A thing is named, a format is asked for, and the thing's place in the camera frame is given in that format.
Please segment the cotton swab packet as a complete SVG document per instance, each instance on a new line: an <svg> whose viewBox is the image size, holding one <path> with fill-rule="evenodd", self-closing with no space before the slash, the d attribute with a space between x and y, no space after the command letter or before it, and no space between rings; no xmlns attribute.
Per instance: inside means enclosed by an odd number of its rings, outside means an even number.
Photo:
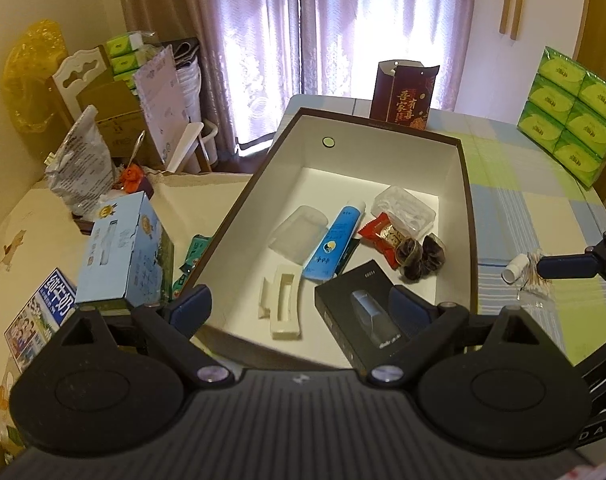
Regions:
<svg viewBox="0 0 606 480"><path fill-rule="evenodd" d="M528 263L516 282L518 284L516 299L524 306L548 309L553 300L551 284L550 281L542 278L537 270L542 252L537 249L536 252L528 252L526 256Z"/></svg>

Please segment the red gold gift bag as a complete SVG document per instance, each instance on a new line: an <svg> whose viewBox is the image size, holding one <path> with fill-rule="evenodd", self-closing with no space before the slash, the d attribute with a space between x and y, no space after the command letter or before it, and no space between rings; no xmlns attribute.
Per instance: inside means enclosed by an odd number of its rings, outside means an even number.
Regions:
<svg viewBox="0 0 606 480"><path fill-rule="evenodd" d="M417 130L425 130L431 110L435 79L440 66L388 60L378 64L369 117Z"/></svg>

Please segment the translucent plastic case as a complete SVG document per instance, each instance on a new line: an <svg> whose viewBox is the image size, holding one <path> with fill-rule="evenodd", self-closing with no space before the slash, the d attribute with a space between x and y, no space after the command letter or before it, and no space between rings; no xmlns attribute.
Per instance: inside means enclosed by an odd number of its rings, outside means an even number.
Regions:
<svg viewBox="0 0 606 480"><path fill-rule="evenodd" d="M272 232L268 248L302 266L327 233L328 218L311 206L298 206Z"/></svg>

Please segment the white bucket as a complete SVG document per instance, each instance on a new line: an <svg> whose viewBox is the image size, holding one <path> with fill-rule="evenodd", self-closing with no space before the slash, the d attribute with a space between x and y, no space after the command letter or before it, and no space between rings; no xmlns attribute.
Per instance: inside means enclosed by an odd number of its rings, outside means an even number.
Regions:
<svg viewBox="0 0 606 480"><path fill-rule="evenodd" d="M204 130L202 139L208 162L214 166L218 163L218 151L215 138L218 127L214 122L204 119L201 110L202 74L198 59L199 46L188 40L181 41L175 49L175 65L178 82L184 95L184 104L190 122L202 122Z"/></svg>

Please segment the red candy wrapper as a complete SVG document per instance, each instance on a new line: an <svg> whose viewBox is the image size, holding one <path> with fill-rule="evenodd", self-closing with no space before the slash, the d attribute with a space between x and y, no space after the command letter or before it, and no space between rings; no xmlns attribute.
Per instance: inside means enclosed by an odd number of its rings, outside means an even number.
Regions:
<svg viewBox="0 0 606 480"><path fill-rule="evenodd" d="M408 240L409 236L394 226L386 212L381 212L376 218L366 223L358 234L365 243L373 246L383 255L393 270L399 268L396 250Z"/></svg>

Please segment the white plastic tray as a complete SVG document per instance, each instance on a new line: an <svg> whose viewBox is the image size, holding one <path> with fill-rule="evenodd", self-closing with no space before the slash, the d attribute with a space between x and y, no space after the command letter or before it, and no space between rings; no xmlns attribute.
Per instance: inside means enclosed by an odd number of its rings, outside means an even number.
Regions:
<svg viewBox="0 0 606 480"><path fill-rule="evenodd" d="M263 279L258 300L258 317L267 318L271 338L295 340L301 337L298 296L302 268L296 264L278 266L274 277Z"/></svg>

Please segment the dark tea bags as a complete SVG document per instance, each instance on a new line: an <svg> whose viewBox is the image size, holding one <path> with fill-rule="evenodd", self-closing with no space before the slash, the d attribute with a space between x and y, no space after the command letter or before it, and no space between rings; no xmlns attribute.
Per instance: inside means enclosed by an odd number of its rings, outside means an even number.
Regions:
<svg viewBox="0 0 606 480"><path fill-rule="evenodd" d="M446 261L445 246L433 233L423 242L408 237L396 247L395 259L405 280L417 282L440 272Z"/></svg>

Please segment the orange small object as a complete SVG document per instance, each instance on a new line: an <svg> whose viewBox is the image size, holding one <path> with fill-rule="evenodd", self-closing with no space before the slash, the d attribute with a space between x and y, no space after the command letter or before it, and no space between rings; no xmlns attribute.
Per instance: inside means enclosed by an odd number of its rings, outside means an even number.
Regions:
<svg viewBox="0 0 606 480"><path fill-rule="evenodd" d="M139 190L143 179L143 170L139 166L132 164L122 171L120 178L118 179L118 184L125 193L132 194Z"/></svg>

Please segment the black product box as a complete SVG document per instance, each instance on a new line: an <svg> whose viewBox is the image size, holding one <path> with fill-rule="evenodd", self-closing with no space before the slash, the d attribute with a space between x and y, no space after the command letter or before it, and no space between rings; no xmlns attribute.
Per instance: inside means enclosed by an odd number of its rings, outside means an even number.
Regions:
<svg viewBox="0 0 606 480"><path fill-rule="evenodd" d="M407 342L388 313L394 286L370 260L315 288L318 312L360 374L368 374Z"/></svg>

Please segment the small white bottle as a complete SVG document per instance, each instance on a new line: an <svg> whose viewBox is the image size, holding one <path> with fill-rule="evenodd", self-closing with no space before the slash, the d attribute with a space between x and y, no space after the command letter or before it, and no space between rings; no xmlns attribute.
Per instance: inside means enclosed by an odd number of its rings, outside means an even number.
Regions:
<svg viewBox="0 0 606 480"><path fill-rule="evenodd" d="M522 278L523 272L530 264L530 258L527 254L519 254L515 256L501 271L502 280L512 285Z"/></svg>

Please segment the green tissue pack stack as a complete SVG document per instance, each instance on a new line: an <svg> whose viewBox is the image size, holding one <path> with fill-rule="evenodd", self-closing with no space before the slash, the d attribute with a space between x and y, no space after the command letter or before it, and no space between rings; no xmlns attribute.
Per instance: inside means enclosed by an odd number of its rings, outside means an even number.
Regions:
<svg viewBox="0 0 606 480"><path fill-rule="evenodd" d="M132 93L137 93L134 75L137 70L158 53L158 36L155 32L135 30L109 39L105 44L113 79L124 81Z"/></svg>

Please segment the light blue carton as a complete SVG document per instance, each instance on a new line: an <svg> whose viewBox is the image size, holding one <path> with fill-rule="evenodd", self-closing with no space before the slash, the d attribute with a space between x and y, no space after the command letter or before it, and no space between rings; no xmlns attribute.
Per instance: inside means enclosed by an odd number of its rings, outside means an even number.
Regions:
<svg viewBox="0 0 606 480"><path fill-rule="evenodd" d="M146 193L109 200L94 222L78 276L76 304L103 310L165 304L174 244Z"/></svg>

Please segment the blue toothpaste tube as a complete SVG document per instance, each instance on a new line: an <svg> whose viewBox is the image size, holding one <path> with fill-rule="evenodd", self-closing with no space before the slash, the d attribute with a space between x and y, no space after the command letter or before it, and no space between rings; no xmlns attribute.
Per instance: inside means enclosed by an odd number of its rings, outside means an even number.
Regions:
<svg viewBox="0 0 606 480"><path fill-rule="evenodd" d="M365 208L366 204L362 200L350 200L340 210L312 258L304 267L303 278L318 283L333 278L339 258L356 232Z"/></svg>

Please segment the large brown storage box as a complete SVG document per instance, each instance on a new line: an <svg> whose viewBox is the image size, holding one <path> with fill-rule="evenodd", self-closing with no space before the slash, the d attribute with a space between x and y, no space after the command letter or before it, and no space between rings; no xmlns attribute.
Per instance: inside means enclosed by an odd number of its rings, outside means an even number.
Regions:
<svg viewBox="0 0 606 480"><path fill-rule="evenodd" d="M478 252L462 143L322 110L300 110L232 205L190 281L212 295L196 336L250 367L343 368L346 356L315 304L315 289L342 268L375 262L403 274L373 244L350 247L376 198L400 188L434 211L429 232L444 266L412 290L439 304L478 306Z"/></svg>

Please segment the grey foil bag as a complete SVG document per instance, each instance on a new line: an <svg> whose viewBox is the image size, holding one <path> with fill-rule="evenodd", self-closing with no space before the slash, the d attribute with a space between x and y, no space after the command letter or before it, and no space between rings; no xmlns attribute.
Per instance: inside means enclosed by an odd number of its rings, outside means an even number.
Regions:
<svg viewBox="0 0 606 480"><path fill-rule="evenodd" d="M72 214L91 219L100 198L112 188L116 170L96 123L98 110L88 105L65 136L60 148L46 159L48 188Z"/></svg>

